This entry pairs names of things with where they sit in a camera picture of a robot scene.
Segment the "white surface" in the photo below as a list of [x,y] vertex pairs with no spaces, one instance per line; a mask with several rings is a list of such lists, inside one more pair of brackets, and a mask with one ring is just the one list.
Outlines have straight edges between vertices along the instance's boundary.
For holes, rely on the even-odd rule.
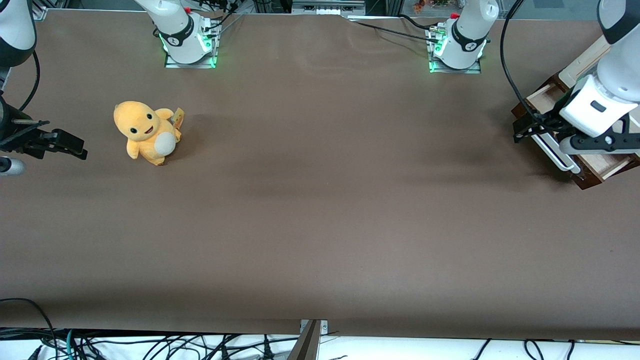
[[[288,338],[288,335],[269,336],[271,340],[277,338]],[[162,337],[139,337],[139,338],[110,338],[113,341],[139,341],[161,339]],[[209,347],[215,347],[222,336],[206,336]],[[251,345],[261,343],[262,335],[242,335],[229,343],[229,346]],[[318,360],[330,360],[336,357],[347,355],[345,360],[372,360],[372,359],[402,359],[402,360],[470,360],[476,356],[484,340],[463,340],[463,339],[410,339],[410,338],[360,338],[353,336],[323,336],[321,338]],[[546,342],[538,341],[538,345],[546,360],[563,360],[569,350],[569,343],[566,342]],[[24,360],[39,346],[37,340],[8,340],[0,341],[0,359],[2,360]],[[294,345],[294,341],[271,344],[272,351],[288,351]],[[137,345],[114,345],[98,344],[96,347],[102,351],[102,355],[107,360],[140,360],[145,355],[153,343]],[[531,352],[537,355],[535,349],[530,344]],[[189,347],[200,350],[200,355],[204,351],[196,346]],[[260,352],[250,349],[239,353],[233,359],[246,359],[252,355],[259,355]],[[50,348],[43,347],[40,353],[40,360],[54,356]],[[164,359],[166,349],[156,357]],[[515,340],[492,340],[484,350],[481,360],[526,360],[529,357],[524,352],[523,341]],[[197,360],[197,355],[193,351],[180,350],[171,357],[172,360]],[[218,354],[214,360],[220,360]],[[571,360],[637,360],[640,359],[640,346],[636,345],[613,345],[595,343],[576,343]]]

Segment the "table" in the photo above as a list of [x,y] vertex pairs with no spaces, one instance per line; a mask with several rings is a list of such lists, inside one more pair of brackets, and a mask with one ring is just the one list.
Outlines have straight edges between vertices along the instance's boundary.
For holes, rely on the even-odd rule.
[[[480,75],[430,74],[420,40],[304,15],[245,16],[217,69],[183,70],[163,68],[145,13],[49,12],[27,113],[89,157],[21,157],[28,172],[0,181],[2,297],[36,300],[56,327],[639,335],[640,172],[583,192],[513,144],[501,26]],[[600,34],[509,27],[523,94]],[[32,68],[15,69],[10,104]],[[112,118],[126,100],[186,112],[166,166],[128,158]],[[43,326],[19,308],[0,325]]]

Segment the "yellow plush toy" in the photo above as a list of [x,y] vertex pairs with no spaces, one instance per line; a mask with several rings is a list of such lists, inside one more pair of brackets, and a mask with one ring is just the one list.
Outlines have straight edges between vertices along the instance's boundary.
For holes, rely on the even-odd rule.
[[169,109],[153,111],[138,101],[125,101],[116,105],[113,120],[118,130],[129,140],[127,153],[132,159],[141,154],[154,165],[164,164],[164,157],[171,154],[180,141],[180,126],[184,112],[178,108],[175,114]]

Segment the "black cable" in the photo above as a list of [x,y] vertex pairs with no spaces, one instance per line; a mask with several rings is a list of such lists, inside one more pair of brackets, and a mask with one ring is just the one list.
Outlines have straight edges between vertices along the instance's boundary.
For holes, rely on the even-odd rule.
[[71,348],[74,349],[74,353],[77,354],[77,356],[80,358],[80,360],[86,360],[86,355],[84,354],[83,351],[80,350],[82,348],[82,346],[78,347],[78,344],[76,343],[76,340],[73,339],[73,338],[71,339]]
[[626,341],[620,341],[620,340],[611,340],[615,343],[619,343],[619,344],[624,344],[624,345],[640,345],[640,344],[636,344],[636,343],[627,343]]
[[385,28],[381,28],[379,26],[375,26],[375,25],[370,25],[370,24],[365,24],[363,22],[355,22],[356,24],[362,25],[362,26],[366,26],[368,28],[372,28],[372,29],[377,29],[377,30],[382,30],[382,31],[386,31],[387,33],[392,33],[392,34],[398,34],[398,35],[402,35],[404,37],[409,37],[409,38],[416,38],[419,40],[424,40],[424,41],[428,41],[428,42],[438,42],[436,39],[432,39],[432,38],[426,38],[426,37],[419,37],[417,35],[411,35],[411,34],[407,34],[407,33],[401,33],[400,31],[396,31],[396,30],[391,30],[391,29],[385,29]]
[[571,354],[573,354],[573,348],[575,348],[575,340],[569,340],[571,343],[571,347],[569,348],[569,352],[566,353],[566,360],[571,360]]
[[149,356],[149,354],[151,354],[151,351],[153,351],[153,350],[156,348],[156,346],[160,345],[160,343],[161,343],[161,342],[166,341],[166,340],[168,340],[168,339],[169,339],[169,337],[168,337],[168,336],[165,336],[165,337],[164,337],[164,339],[162,339],[162,340],[158,341],[154,346],[152,346],[152,347],[147,351],[147,353],[142,357],[142,360],[145,360],[145,359],[147,358],[147,356]]
[[18,109],[20,111],[24,110],[27,105],[31,102],[31,99],[33,99],[33,96],[36,94],[36,91],[38,90],[38,85],[40,84],[40,60],[38,60],[38,55],[36,54],[36,51],[33,51],[33,61],[36,63],[36,81],[33,83],[33,88],[31,89],[31,93],[29,94],[29,96],[27,97],[27,99],[24,101],[24,104],[22,104],[22,106]]
[[204,360],[211,360],[211,359],[212,359],[212,358],[213,358],[213,357],[218,353],[218,351],[220,351],[220,349],[221,349],[223,346],[225,346],[229,341],[231,341],[231,340],[233,340],[233,339],[235,339],[235,338],[237,338],[237,337],[239,337],[239,335],[237,335],[237,334],[235,334],[235,335],[230,335],[228,338],[227,338],[227,335],[225,335],[225,336],[222,338],[222,341],[218,344],[218,346],[216,346],[216,348],[214,348],[212,352],[210,352],[209,354],[207,354],[207,355],[204,357]]
[[[28,101],[26,102],[26,104],[29,104],[29,101],[31,100],[31,97],[33,97],[33,94],[35,93],[35,90],[38,88],[38,82],[40,82],[40,63],[38,62],[38,56],[36,56],[36,52],[35,51],[33,52],[33,56],[34,56],[34,59],[36,61],[36,68],[38,69],[38,76],[36,78],[35,86],[33,87],[34,90],[31,92],[31,95],[27,99]],[[44,310],[42,310],[42,308],[38,304],[36,304],[35,301],[33,301],[31,299],[25,299],[24,297],[8,297],[8,298],[5,298],[5,299],[0,299],[0,302],[5,302],[5,301],[23,301],[23,302],[28,302],[29,304],[31,304],[31,306],[35,307],[36,310],[38,310],[40,315],[42,315],[42,318],[44,318],[44,321],[47,322],[47,326],[49,327],[49,331],[51,332],[52,340],[53,340],[54,344],[56,344],[56,360],[58,360],[58,356],[59,355],[58,355],[58,342],[56,340],[57,339],[56,338],[56,334],[54,333],[53,325],[51,325],[51,321],[49,320],[49,317],[47,316],[47,314],[44,313]]]
[[[536,347],[536,350],[538,351],[538,355],[540,355],[539,359],[536,359],[535,357],[533,357],[533,355],[531,355],[531,353],[529,352],[529,348],[527,347],[529,343],[532,343],[533,346]],[[538,344],[533,341],[533,340],[525,340],[524,341],[524,351],[527,353],[527,355],[531,358],[531,360],[545,360],[545,357],[542,356],[542,351],[540,350],[540,347],[538,346]]]
[[502,64],[502,69],[504,71],[504,75],[507,77],[507,81],[509,81],[509,85],[511,85],[511,88],[513,89],[513,92],[516,94],[516,97],[520,101],[520,104],[522,104],[522,106],[525,108],[525,110],[527,111],[529,116],[532,118],[532,120],[535,121],[535,123],[537,125],[542,126],[545,129],[548,129],[548,130],[551,130],[551,131],[562,131],[561,128],[552,127],[552,126],[549,126],[547,124],[544,124],[544,121],[542,121],[533,112],[533,109],[531,109],[529,104],[527,104],[527,101],[524,99],[524,97],[522,96],[522,94],[518,90],[518,87],[513,82],[513,79],[511,78],[511,73],[509,73],[509,68],[507,67],[507,63],[506,63],[506,61],[504,59],[504,37],[505,37],[505,35],[507,33],[507,26],[509,26],[509,21],[511,20],[511,18],[513,18],[513,16],[518,11],[518,9],[520,9],[520,7],[522,6],[522,3],[524,3],[524,0],[516,0],[516,2],[513,3],[513,6],[511,7],[509,12],[507,13],[506,17],[504,18],[504,27],[502,28],[502,34],[500,34],[500,63]]
[[215,28],[217,28],[218,26],[222,25],[222,23],[223,23],[225,20],[227,20],[227,19],[228,19],[232,14],[233,14],[233,12],[229,12],[229,13],[227,14],[227,16],[225,16],[224,18],[222,18],[222,20],[220,20],[220,22],[219,22],[219,23],[215,24],[214,26],[209,26],[208,28],[204,28],[204,31],[209,31],[209,30],[211,30],[211,29],[215,29]]
[[262,356],[263,360],[273,360],[275,356],[273,351],[271,351],[271,345],[269,345],[269,338],[267,338],[267,334],[264,335],[264,356]]
[[491,338],[488,338],[484,344],[482,344],[482,346],[480,347],[480,350],[478,350],[478,353],[476,354],[476,357],[474,357],[471,360],[478,360],[480,359],[480,357],[482,356],[482,353],[484,352],[484,348],[486,348],[487,345],[489,345],[489,341],[491,341]]
[[402,19],[406,19],[406,20],[408,20],[409,22],[411,22],[411,24],[412,24],[413,26],[415,26],[416,28],[419,28],[419,29],[423,29],[423,30],[428,30],[431,26],[436,26],[436,25],[438,25],[438,23],[437,23],[437,22],[436,22],[435,24],[431,24],[431,25],[420,25],[420,24],[418,24],[417,22],[415,22],[412,18],[410,18],[409,16],[407,16],[407,15],[405,15],[405,14],[403,14],[403,13],[402,13],[402,14],[400,14],[400,15],[398,15],[398,17],[400,17],[400,18],[402,18]]
[[180,350],[180,349],[182,349],[182,348],[185,348],[185,346],[186,346],[188,343],[192,342],[193,340],[196,340],[196,339],[197,339],[197,338],[199,338],[199,337],[200,337],[200,335],[196,335],[196,336],[192,337],[191,339],[188,339],[188,340],[186,340],[185,342],[183,342],[183,343],[182,343],[182,345],[180,345],[179,347],[177,347],[177,348],[173,348],[173,349],[169,349],[169,352],[166,354],[166,358],[167,358],[167,360],[168,360],[172,355],[174,355],[176,352],[178,352],[178,350]]

